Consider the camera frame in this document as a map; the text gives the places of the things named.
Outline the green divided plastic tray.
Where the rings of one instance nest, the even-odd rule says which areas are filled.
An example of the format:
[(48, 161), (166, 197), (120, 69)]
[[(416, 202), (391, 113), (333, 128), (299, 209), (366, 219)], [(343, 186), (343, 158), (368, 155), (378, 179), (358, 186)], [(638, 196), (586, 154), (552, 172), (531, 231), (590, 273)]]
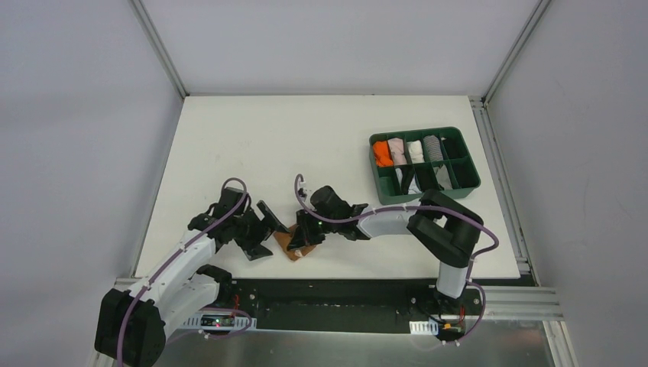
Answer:
[[(443, 161), (430, 161), (423, 144), (423, 138), (427, 135), (435, 135), (441, 141)], [(406, 165), (393, 167), (378, 167), (374, 160), (372, 145), (376, 141), (388, 141), (391, 138), (402, 138), (405, 145)], [(413, 164), (407, 150), (407, 142), (420, 140), (424, 149), (425, 162)], [(426, 190), (439, 190), (433, 168), (440, 164), (449, 166), (449, 173), (452, 179), (452, 190), (439, 190), (452, 199), (467, 197), (474, 189), (481, 186), (481, 178), (470, 155), (468, 146), (462, 133), (455, 127), (427, 128), (401, 132), (382, 132), (373, 134), (369, 138), (370, 165), (374, 174), (374, 181), (380, 203), (391, 205), (405, 203), (421, 196)], [(397, 167), (412, 167), (416, 172), (416, 182), (421, 189), (421, 194), (403, 195), (395, 169)]]

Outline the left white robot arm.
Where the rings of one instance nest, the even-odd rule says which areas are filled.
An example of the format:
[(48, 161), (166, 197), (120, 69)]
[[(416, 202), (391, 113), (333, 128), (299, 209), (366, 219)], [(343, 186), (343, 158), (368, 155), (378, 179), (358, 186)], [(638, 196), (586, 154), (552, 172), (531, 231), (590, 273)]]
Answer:
[(273, 253), (262, 243), (289, 229), (260, 200), (249, 205), (245, 190), (224, 187), (219, 200), (194, 216), (180, 241), (152, 271), (102, 299), (94, 348), (120, 365), (152, 366), (167, 339), (199, 309), (224, 309), (233, 298), (232, 275), (210, 259), (235, 242), (250, 261)]

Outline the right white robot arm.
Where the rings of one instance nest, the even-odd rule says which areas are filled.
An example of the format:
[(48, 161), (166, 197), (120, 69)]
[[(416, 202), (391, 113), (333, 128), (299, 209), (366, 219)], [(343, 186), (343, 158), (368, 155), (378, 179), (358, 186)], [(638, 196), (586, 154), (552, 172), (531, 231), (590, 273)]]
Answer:
[(287, 251), (319, 245), (329, 233), (350, 241), (411, 235), (439, 260), (433, 294), (437, 309), (453, 313), (463, 305), (471, 256), (484, 228), (477, 213), (434, 189), (401, 206), (371, 208), (366, 203), (351, 205), (324, 186), (311, 195), (310, 203), (310, 208), (296, 212)]

